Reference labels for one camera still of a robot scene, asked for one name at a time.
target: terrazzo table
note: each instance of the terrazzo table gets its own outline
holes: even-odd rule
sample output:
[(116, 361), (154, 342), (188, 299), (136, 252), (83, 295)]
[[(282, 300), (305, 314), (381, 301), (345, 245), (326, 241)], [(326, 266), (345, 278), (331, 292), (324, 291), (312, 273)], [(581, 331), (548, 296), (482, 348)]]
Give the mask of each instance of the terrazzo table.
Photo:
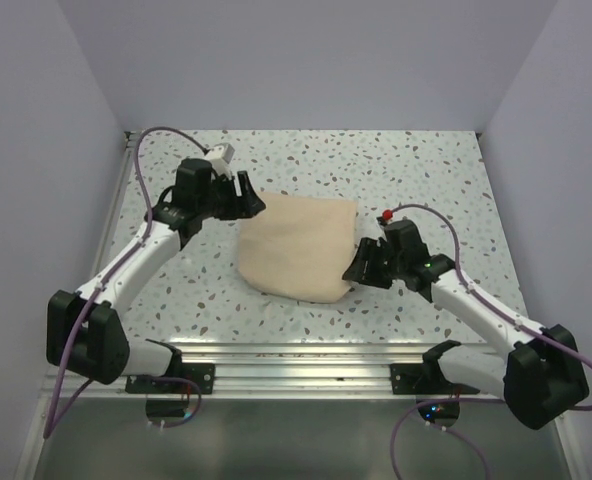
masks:
[[(399, 202), (438, 209), (459, 232), (470, 276), (525, 313), (473, 132), (189, 133), (206, 145), (231, 143), (236, 150), (232, 169), (247, 170), (257, 190), (357, 200), (356, 241), (377, 237), (377, 215)], [(194, 146), (169, 133), (151, 135), (143, 147), (141, 165), (153, 199), (173, 184), (181, 159), (200, 156)], [(118, 254), (142, 222), (143, 198), (131, 167), (128, 175), (106, 259)], [(453, 256), (451, 238), (440, 220), (423, 211), (406, 212), (430, 252)], [(205, 222), (199, 235), (137, 297), (123, 318), (128, 334), (182, 344), (435, 344), (446, 338), (482, 342), (459, 319), (405, 291), (402, 282), (390, 290), (356, 286), (333, 305), (261, 294), (237, 272), (238, 230), (237, 222)]]

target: gray floor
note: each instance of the gray floor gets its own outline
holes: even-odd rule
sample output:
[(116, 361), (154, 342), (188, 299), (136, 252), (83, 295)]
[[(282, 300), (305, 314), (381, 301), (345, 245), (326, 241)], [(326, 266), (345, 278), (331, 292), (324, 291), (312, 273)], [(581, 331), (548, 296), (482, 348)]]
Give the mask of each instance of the gray floor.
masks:
[[(188, 425), (148, 431), (144, 401), (83, 399), (49, 440), (37, 480), (392, 479), (388, 442), (409, 401), (210, 400)], [(568, 479), (553, 425), (534, 432), (503, 406), (463, 405), (455, 425), (482, 448), (495, 480)], [(403, 425), (406, 479), (483, 478), (455, 438)]]

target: beige cloth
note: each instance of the beige cloth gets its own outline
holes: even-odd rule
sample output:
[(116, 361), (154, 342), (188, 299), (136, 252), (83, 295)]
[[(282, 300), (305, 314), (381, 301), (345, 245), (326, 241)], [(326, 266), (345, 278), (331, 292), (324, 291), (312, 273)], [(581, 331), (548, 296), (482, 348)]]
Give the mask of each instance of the beige cloth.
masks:
[(356, 202), (263, 192), (267, 209), (243, 220), (238, 270), (261, 292), (334, 303), (350, 288)]

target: speckled tabletop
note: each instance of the speckled tabletop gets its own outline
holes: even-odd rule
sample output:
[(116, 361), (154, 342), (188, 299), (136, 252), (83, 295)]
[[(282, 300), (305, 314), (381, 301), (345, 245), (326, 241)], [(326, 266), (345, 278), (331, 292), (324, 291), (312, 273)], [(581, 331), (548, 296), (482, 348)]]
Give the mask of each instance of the speckled tabletop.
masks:
[[(525, 313), (496, 205), (473, 132), (197, 131), (206, 145), (229, 142), (233, 170), (247, 170), (260, 191), (359, 202), (355, 239), (376, 237), (376, 216), (399, 202), (426, 203), (460, 234), (466, 271), (488, 292)], [(173, 184), (195, 147), (168, 133), (144, 142), (142, 168), (152, 198)], [(144, 206), (130, 170), (111, 242), (113, 257), (140, 225)], [(430, 251), (453, 256), (441, 222), (407, 211)], [(201, 233), (147, 284), (123, 319), (129, 333), (172, 342), (439, 343), (482, 342), (402, 282), (390, 290), (356, 286), (319, 305), (261, 294), (236, 270), (236, 222), (205, 222)]]

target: white speckled surface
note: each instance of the white speckled surface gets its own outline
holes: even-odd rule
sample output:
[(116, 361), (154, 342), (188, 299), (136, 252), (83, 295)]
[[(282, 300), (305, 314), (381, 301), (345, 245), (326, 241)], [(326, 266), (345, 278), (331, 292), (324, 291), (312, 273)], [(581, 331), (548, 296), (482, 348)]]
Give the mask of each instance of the white speckled surface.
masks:
[[(207, 145), (230, 142), (233, 170), (248, 170), (257, 190), (359, 202), (355, 238), (378, 236), (376, 216), (399, 202), (427, 203), (448, 215), (461, 237), (463, 265), (490, 293), (524, 313), (500, 219), (473, 132), (198, 131)], [(142, 168), (155, 200), (195, 147), (167, 133), (144, 142)], [(130, 172), (110, 255), (143, 218)], [(408, 211), (432, 252), (452, 256), (440, 221)], [(235, 222), (207, 221), (163, 266), (123, 319), (134, 335), (176, 342), (482, 342), (402, 282), (391, 290), (357, 286), (339, 303), (314, 305), (261, 295), (236, 270)]]

